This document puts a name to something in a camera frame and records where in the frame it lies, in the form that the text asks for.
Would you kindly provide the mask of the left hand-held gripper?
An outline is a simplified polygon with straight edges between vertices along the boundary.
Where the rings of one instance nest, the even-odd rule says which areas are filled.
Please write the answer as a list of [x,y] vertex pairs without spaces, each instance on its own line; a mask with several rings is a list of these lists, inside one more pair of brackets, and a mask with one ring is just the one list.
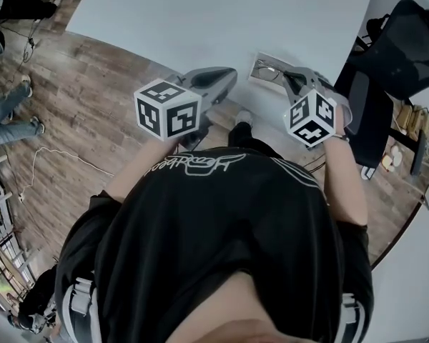
[[137,124],[161,141],[197,146],[212,125],[202,113],[203,102],[222,101],[236,83],[237,71],[226,66],[155,79],[134,92]]

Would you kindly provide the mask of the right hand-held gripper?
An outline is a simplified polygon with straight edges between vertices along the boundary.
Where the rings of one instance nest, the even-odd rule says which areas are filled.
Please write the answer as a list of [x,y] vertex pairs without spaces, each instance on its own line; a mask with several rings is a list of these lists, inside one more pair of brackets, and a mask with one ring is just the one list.
[[283,86],[291,107],[283,114],[287,133],[305,146],[317,146],[335,134],[335,109],[344,104],[321,74],[307,67],[290,67]]

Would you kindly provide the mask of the person's left forearm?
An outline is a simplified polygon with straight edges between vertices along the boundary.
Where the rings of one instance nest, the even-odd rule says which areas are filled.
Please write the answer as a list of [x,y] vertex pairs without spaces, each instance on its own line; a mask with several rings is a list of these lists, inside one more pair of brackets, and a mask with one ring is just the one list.
[[114,200],[122,203],[138,181],[166,156],[173,154],[179,139],[160,141],[150,139],[137,152],[137,155],[117,174],[105,188],[105,192]]

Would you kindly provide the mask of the person's right forearm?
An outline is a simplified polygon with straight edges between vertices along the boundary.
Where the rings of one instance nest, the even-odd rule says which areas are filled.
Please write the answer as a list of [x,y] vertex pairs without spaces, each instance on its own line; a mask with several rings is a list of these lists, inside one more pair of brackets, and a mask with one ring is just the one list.
[[333,136],[323,142],[325,183],[330,213],[338,222],[360,227],[368,223],[368,207],[362,179],[348,141]]

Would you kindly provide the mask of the person's right hand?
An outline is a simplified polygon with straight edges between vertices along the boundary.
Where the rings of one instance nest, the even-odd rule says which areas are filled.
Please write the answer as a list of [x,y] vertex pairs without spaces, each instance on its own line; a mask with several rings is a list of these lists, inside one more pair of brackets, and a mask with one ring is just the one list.
[[349,106],[337,104],[335,109],[335,134],[338,138],[346,136],[345,127],[352,121],[352,112]]

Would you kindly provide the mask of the person's white shoe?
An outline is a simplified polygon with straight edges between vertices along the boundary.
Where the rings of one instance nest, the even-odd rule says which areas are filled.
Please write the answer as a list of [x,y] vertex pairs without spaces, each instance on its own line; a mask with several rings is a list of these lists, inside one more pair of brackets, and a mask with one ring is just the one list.
[[249,111],[245,111],[245,110],[240,111],[235,117],[235,125],[237,126],[239,124],[247,124],[250,127],[252,127],[252,124],[253,124],[252,114]]

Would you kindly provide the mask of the person's leg in black trousers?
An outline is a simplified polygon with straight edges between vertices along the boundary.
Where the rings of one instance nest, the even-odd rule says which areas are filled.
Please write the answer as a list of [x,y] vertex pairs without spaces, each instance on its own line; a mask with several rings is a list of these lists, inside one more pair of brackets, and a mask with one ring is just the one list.
[[227,145],[229,147],[251,149],[268,157],[283,159],[271,146],[262,140],[254,138],[252,136],[252,126],[245,121],[238,122],[229,132]]

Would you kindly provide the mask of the black mesh office chair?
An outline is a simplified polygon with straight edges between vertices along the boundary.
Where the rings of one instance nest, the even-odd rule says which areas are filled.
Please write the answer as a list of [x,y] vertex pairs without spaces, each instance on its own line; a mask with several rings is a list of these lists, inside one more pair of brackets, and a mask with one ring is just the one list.
[[335,89],[352,111],[346,127],[355,161],[376,169],[392,137],[414,152],[410,174],[420,172],[426,136],[411,139],[393,129],[393,100],[406,104],[429,88],[429,9],[400,0],[376,40],[349,55]]

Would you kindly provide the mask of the wooden box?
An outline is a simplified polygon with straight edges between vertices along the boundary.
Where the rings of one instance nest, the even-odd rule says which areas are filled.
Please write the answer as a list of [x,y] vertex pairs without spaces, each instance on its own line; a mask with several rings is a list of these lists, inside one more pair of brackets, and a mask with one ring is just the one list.
[[413,140],[418,140],[421,131],[429,139],[429,111],[422,106],[403,105],[394,123]]

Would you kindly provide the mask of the black printed t-shirt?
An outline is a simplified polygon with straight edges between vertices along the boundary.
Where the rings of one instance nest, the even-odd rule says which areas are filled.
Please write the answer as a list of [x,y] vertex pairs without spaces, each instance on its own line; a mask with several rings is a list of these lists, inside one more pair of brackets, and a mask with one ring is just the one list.
[[83,331],[95,301],[102,343],[164,343],[236,272],[285,334],[334,343],[345,297],[370,323],[367,229],[333,219],[301,166],[227,147],[166,157],[123,202],[93,196],[61,250],[55,300]]

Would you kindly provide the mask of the metal rack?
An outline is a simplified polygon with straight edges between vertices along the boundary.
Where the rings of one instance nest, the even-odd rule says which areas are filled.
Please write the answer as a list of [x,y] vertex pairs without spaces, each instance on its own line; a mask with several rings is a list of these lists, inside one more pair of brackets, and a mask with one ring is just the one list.
[[[0,156],[0,164],[8,156]],[[0,181],[0,295],[21,301],[33,286],[35,278],[29,269],[27,252],[17,239],[9,201],[13,197]]]

